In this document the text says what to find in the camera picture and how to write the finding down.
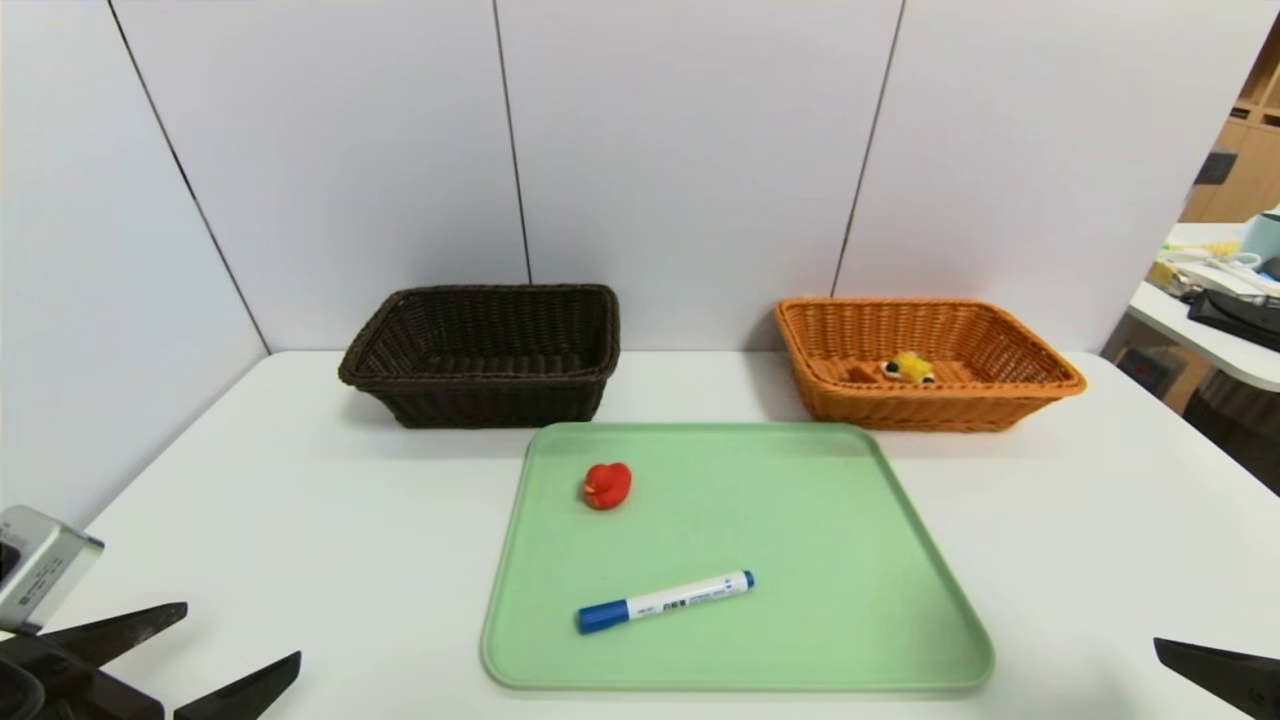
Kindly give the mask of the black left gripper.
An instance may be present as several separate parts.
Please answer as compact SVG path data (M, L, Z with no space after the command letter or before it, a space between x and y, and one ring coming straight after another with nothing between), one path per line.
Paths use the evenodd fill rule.
M170 602L3 642L3 719L164 719L160 701L102 670L187 618ZM180 706L174 719L260 719L297 680L296 651Z

